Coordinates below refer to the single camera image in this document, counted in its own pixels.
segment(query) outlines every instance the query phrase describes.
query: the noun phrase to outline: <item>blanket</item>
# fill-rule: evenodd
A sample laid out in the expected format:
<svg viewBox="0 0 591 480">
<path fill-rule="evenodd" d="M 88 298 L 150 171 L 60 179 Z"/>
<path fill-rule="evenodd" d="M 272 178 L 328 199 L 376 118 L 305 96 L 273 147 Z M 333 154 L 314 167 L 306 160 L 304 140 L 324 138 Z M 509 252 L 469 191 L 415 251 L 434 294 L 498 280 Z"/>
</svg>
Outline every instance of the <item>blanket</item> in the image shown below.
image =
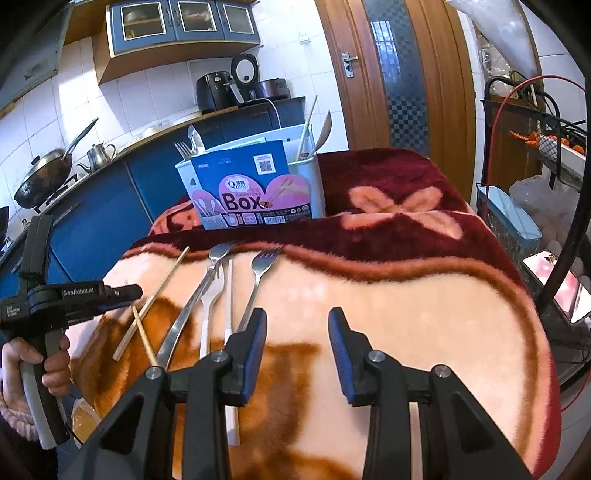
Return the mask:
<svg viewBox="0 0 591 480">
<path fill-rule="evenodd" d="M 257 252 L 282 247 L 255 306 L 268 336 L 256 390 L 239 409 L 241 445 L 230 448 L 237 479 L 355 479 L 363 471 L 369 408 L 342 395 L 327 332 L 333 306 L 353 330 L 403 365 L 449 365 L 538 478 L 553 463 L 561 430 L 554 362 L 533 302 L 482 220 L 428 160 L 402 149 L 320 155 L 327 217 L 286 225 L 205 231 L 181 201 L 105 277 L 138 283 L 140 308 L 185 247 L 190 252 L 144 325 L 155 350 L 202 279 L 208 250 L 236 242 L 234 327 L 251 292 Z M 222 348 L 225 298 L 210 321 Z M 199 357 L 195 308 L 170 369 Z M 69 330 L 76 387 L 104 417 L 148 367 L 135 335 L 112 354 L 132 322 L 129 309 Z M 418 413 L 411 409 L 413 478 L 422 478 Z M 177 413 L 174 476 L 180 479 L 184 408 Z"/>
</svg>

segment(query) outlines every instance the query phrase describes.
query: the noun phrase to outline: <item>qr code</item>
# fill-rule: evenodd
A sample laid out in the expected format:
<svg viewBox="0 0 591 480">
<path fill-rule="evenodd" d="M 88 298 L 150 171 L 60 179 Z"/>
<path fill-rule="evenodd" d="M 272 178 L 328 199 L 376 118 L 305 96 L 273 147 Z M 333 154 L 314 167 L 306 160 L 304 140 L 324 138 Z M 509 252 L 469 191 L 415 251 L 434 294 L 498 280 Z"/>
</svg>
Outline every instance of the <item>qr code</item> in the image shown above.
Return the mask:
<svg viewBox="0 0 591 480">
<path fill-rule="evenodd" d="M 268 173 L 275 173 L 275 163 L 273 162 L 273 155 L 270 153 L 264 155 L 256 155 L 254 157 L 256 171 L 259 175 L 266 175 Z"/>
</svg>

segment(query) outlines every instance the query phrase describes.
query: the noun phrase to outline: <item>phone screen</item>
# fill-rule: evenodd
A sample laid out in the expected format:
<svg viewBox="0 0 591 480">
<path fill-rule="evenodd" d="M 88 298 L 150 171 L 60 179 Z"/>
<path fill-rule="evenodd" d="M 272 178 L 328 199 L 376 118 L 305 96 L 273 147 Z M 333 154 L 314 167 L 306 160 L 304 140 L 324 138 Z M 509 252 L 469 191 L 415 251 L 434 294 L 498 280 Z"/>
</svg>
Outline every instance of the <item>phone screen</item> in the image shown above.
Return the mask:
<svg viewBox="0 0 591 480">
<path fill-rule="evenodd" d="M 557 258 L 549 251 L 543 251 L 524 258 L 524 265 L 535 275 L 542 285 L 548 281 Z M 562 282 L 554 300 L 570 323 L 577 323 L 591 312 L 591 294 L 569 271 Z"/>
</svg>

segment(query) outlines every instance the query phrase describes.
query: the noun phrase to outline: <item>hand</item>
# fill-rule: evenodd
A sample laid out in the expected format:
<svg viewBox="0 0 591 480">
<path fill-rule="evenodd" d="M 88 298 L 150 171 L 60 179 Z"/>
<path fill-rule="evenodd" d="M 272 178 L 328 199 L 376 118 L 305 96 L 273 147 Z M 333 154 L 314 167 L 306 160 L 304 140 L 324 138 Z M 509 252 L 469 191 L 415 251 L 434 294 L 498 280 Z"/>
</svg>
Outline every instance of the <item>hand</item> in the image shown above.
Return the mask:
<svg viewBox="0 0 591 480">
<path fill-rule="evenodd" d="M 62 335 L 60 351 L 43 363 L 45 371 L 41 381 L 54 397 L 70 392 L 70 341 Z M 20 363 L 40 364 L 43 357 L 22 338 L 15 338 L 2 348 L 2 396 L 8 408 L 30 414 L 29 405 L 22 387 Z"/>
</svg>

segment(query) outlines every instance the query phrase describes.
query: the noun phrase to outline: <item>metal fork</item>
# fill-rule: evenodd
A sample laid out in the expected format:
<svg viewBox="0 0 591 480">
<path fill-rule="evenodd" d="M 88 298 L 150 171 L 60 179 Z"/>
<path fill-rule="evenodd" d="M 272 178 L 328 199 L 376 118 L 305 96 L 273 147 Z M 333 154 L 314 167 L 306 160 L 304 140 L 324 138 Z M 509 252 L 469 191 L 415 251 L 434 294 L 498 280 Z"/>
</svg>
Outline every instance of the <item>metal fork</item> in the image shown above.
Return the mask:
<svg viewBox="0 0 591 480">
<path fill-rule="evenodd" d="M 213 280 L 213 275 L 219 265 L 219 261 L 228 255 L 230 249 L 233 246 L 234 243 L 228 242 L 225 244 L 216 245 L 209 251 L 209 268 L 207 269 L 203 280 L 197 287 L 197 290 L 193 292 L 193 295 L 191 295 L 191 298 L 189 298 L 188 302 L 181 310 L 181 313 L 178 314 L 177 319 L 174 321 L 172 327 L 170 327 L 170 330 L 166 334 L 164 342 L 162 342 L 162 345 L 160 346 L 160 350 L 158 350 L 156 360 L 162 367 L 164 367 L 164 369 L 168 369 L 168 365 L 170 364 L 170 359 L 173 356 L 174 349 L 177 346 L 178 339 L 181 336 L 184 326 L 187 324 L 189 316 L 193 311 L 193 307 L 202 297 L 203 293 L 209 288 L 209 285 Z"/>
<path fill-rule="evenodd" d="M 209 317 L 212 315 L 212 307 L 223 292 L 225 285 L 223 265 L 216 270 L 214 279 L 207 291 L 201 297 L 203 303 L 203 321 L 201 322 L 201 346 L 199 347 L 199 358 L 209 355 Z"/>
<path fill-rule="evenodd" d="M 191 155 L 193 153 L 191 152 L 191 149 L 185 142 L 175 143 L 174 146 L 178 150 L 178 153 L 181 154 L 183 160 L 189 160 L 189 158 L 191 158 Z"/>
<path fill-rule="evenodd" d="M 246 309 L 238 325 L 237 332 L 242 332 L 248 326 L 248 319 L 250 318 L 252 306 L 255 303 L 256 293 L 261 283 L 262 276 L 271 268 L 277 257 L 281 253 L 281 248 L 269 250 L 259 253 L 255 258 L 252 259 L 252 272 L 255 274 L 255 286 L 252 288 L 251 297 L 248 299 Z"/>
</svg>

